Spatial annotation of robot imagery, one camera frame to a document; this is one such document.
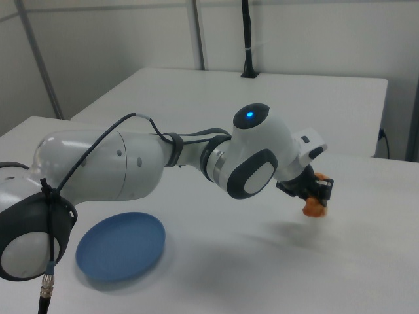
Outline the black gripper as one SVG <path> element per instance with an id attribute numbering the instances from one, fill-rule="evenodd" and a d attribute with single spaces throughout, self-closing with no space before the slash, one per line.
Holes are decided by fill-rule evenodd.
<path id="1" fill-rule="evenodd" d="M 296 178 L 289 181 L 278 181 L 276 188 L 291 197 L 298 197 L 303 200 L 307 200 L 309 196 L 315 196 L 322 206 L 327 207 L 333 184 L 333 179 L 320 179 L 314 173 L 313 167 L 308 165 Z"/>

